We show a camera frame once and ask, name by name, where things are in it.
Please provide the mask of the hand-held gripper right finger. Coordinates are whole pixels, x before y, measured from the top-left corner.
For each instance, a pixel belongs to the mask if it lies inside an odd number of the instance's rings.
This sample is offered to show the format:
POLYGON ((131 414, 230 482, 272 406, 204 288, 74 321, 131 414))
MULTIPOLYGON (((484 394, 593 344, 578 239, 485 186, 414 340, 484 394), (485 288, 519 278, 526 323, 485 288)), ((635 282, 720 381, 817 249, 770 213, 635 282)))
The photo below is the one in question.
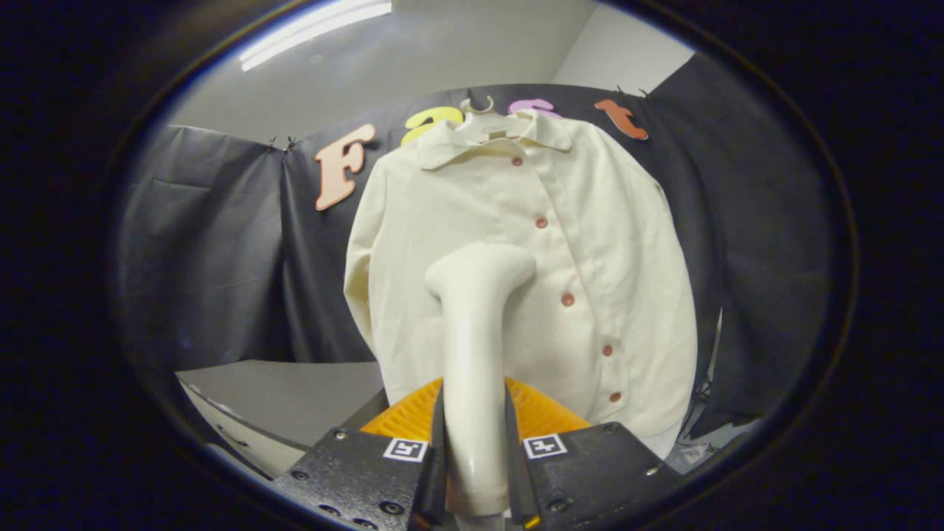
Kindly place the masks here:
POLYGON ((507 378, 510 522, 522 530, 637 524, 682 477, 620 423, 593 424, 507 378))

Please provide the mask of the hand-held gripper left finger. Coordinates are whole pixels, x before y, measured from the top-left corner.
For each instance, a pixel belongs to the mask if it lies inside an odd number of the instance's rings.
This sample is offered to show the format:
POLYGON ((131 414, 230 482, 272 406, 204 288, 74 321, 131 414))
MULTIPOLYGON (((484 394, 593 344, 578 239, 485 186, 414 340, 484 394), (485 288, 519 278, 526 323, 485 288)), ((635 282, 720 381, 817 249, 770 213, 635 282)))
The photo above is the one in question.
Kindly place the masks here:
POLYGON ((329 430, 273 481, 321 517, 370 530, 434 530, 446 520, 442 380, 368 421, 329 430))

